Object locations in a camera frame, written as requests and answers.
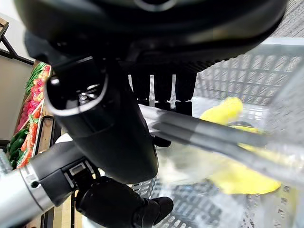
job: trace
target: orange carrot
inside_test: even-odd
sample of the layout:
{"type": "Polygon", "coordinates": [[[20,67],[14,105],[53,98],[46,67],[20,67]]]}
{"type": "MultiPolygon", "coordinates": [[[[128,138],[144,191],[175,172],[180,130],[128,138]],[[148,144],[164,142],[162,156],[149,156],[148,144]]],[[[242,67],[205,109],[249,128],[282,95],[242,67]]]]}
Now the orange carrot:
{"type": "Polygon", "coordinates": [[[27,145],[28,145],[28,140],[29,140],[29,134],[27,135],[27,137],[25,138],[24,140],[24,143],[22,144],[21,146],[21,151],[24,152],[27,148],[27,145]]]}

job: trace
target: yellow object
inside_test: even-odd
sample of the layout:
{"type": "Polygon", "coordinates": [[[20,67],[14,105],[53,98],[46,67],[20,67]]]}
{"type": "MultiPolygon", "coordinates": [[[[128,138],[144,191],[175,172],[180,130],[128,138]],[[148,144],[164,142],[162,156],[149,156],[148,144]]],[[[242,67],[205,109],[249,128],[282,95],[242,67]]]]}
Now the yellow object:
{"type": "MultiPolygon", "coordinates": [[[[237,97],[229,97],[219,106],[205,111],[200,118],[227,125],[230,121],[237,119],[242,111],[242,101],[237,97]]],[[[252,133],[261,133],[253,127],[232,127],[252,133]]],[[[251,152],[263,152],[263,150],[250,145],[239,144],[239,146],[251,152]]],[[[233,161],[222,155],[217,156],[223,157],[220,159],[226,159],[225,168],[209,176],[209,179],[226,194],[265,194],[275,191],[281,186],[280,182],[253,171],[237,161],[233,161]]]]}

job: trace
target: red radish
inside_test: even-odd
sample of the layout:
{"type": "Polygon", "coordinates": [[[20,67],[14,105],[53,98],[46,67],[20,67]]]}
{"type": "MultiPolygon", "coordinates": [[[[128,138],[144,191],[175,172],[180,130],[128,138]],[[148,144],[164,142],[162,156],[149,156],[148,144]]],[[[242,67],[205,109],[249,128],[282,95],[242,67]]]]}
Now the red radish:
{"type": "Polygon", "coordinates": [[[30,108],[30,109],[28,110],[28,115],[32,114],[33,111],[35,111],[35,109],[36,109],[35,107],[30,108]]]}
{"type": "Polygon", "coordinates": [[[36,99],[37,99],[37,96],[38,96],[39,94],[40,94],[39,91],[33,92],[33,93],[32,93],[33,100],[36,100],[36,99]]]}
{"type": "Polygon", "coordinates": [[[32,107],[37,108],[38,105],[39,105],[39,102],[38,102],[38,101],[32,100],[32,101],[30,102],[30,107],[31,107],[31,108],[32,108],[32,107]]]}
{"type": "Polygon", "coordinates": [[[36,78],[36,79],[34,79],[34,85],[35,85],[35,86],[38,86],[38,87],[43,86],[43,81],[42,81],[42,79],[41,79],[41,78],[36,78]]]}
{"type": "Polygon", "coordinates": [[[43,70],[49,71],[50,67],[51,67],[50,65],[46,65],[46,66],[43,68],[43,70]]]}
{"type": "Polygon", "coordinates": [[[30,109],[30,101],[31,101],[31,100],[29,100],[28,103],[27,103],[27,108],[28,108],[28,110],[30,109]]]}
{"type": "Polygon", "coordinates": [[[23,124],[19,123],[17,126],[17,132],[21,130],[21,127],[23,126],[23,124]]]}

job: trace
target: shopping basket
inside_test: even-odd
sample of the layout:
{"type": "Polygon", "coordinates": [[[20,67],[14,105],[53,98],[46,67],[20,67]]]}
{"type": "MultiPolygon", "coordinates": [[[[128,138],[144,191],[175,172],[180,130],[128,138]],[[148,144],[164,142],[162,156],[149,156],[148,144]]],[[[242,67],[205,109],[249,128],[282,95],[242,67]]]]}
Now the shopping basket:
{"type": "MultiPolygon", "coordinates": [[[[153,102],[153,84],[151,93],[153,102]]],[[[239,121],[304,145],[304,39],[269,38],[245,55],[198,73],[193,116],[235,96],[244,102],[239,121]]],[[[160,228],[304,227],[304,198],[287,184],[263,195],[227,195],[208,180],[169,186],[156,177],[133,188],[146,198],[173,199],[174,209],[160,228]]]]}

